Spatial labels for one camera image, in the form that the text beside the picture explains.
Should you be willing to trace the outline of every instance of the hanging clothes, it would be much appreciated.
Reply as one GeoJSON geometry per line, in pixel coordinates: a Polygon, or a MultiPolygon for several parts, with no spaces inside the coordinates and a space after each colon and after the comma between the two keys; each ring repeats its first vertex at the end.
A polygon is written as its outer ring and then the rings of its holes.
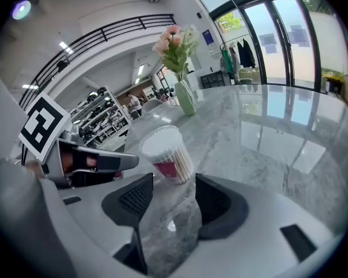
{"type": "Polygon", "coordinates": [[[237,41],[237,49],[238,49],[238,55],[240,56],[240,64],[245,67],[245,52],[244,48],[242,47],[241,43],[237,41]]]}
{"type": "Polygon", "coordinates": [[[224,61],[223,57],[220,57],[220,70],[221,70],[223,75],[227,74],[226,62],[224,61]]]}
{"type": "Polygon", "coordinates": [[[222,55],[224,59],[224,64],[226,66],[226,72],[233,73],[232,62],[231,62],[230,56],[228,55],[228,51],[226,49],[223,49],[222,55]]]}
{"type": "Polygon", "coordinates": [[[246,67],[253,67],[255,68],[255,60],[253,53],[251,51],[251,48],[249,46],[249,43],[244,40],[244,46],[237,41],[237,49],[238,49],[238,54],[240,55],[240,64],[246,68],[246,67]]]}
{"type": "Polygon", "coordinates": [[[255,59],[254,59],[254,56],[253,56],[253,53],[251,51],[251,48],[249,46],[249,43],[244,40],[244,54],[245,54],[245,61],[246,61],[246,64],[247,66],[244,66],[244,67],[252,67],[252,68],[255,68],[255,59]]]}
{"type": "Polygon", "coordinates": [[[241,69],[240,62],[238,61],[236,52],[234,51],[233,47],[230,47],[229,50],[230,50],[232,63],[233,63],[234,80],[238,81],[240,79],[240,77],[238,76],[238,72],[241,69]]]}

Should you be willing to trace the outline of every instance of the blue sign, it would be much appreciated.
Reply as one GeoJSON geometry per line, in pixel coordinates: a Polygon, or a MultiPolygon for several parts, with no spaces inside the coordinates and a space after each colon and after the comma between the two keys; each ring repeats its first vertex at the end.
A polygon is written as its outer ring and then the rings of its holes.
{"type": "Polygon", "coordinates": [[[209,30],[202,32],[202,35],[204,36],[207,45],[214,43],[213,36],[211,35],[209,30]]]}

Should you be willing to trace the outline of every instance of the green glass vase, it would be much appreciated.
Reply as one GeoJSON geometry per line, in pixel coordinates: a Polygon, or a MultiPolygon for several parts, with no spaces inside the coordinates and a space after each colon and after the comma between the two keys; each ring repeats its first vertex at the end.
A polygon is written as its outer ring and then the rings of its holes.
{"type": "Polygon", "coordinates": [[[174,85],[175,93],[178,98],[178,102],[187,116],[194,115],[196,113],[196,104],[190,87],[183,79],[178,79],[178,82],[174,85]]]}

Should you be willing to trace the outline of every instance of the marble countertop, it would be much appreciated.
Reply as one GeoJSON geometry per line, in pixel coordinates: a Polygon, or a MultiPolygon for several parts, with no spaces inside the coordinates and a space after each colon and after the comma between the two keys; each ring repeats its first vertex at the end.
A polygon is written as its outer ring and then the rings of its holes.
{"type": "Polygon", "coordinates": [[[275,85],[226,86],[194,92],[197,113],[162,104],[136,119],[125,152],[140,157],[124,172],[155,174],[154,197],[140,223],[149,274],[166,277],[196,246],[201,214],[194,177],[162,178],[139,151],[150,131],[179,128],[195,172],[281,193],[334,234],[348,224],[348,108],[340,100],[275,85]]]}

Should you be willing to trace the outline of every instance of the staircase railing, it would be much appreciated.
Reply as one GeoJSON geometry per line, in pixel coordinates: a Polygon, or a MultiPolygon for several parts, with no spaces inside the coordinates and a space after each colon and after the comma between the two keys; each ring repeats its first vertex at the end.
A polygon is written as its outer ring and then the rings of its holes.
{"type": "Polygon", "coordinates": [[[37,86],[38,88],[36,90],[30,88],[26,89],[19,101],[19,105],[23,109],[26,109],[60,71],[89,49],[122,34],[172,24],[175,24],[172,14],[151,14],[116,21],[85,34],[68,45],[72,52],[67,52],[66,50],[58,52],[58,54],[40,70],[30,83],[30,86],[37,86]]]}

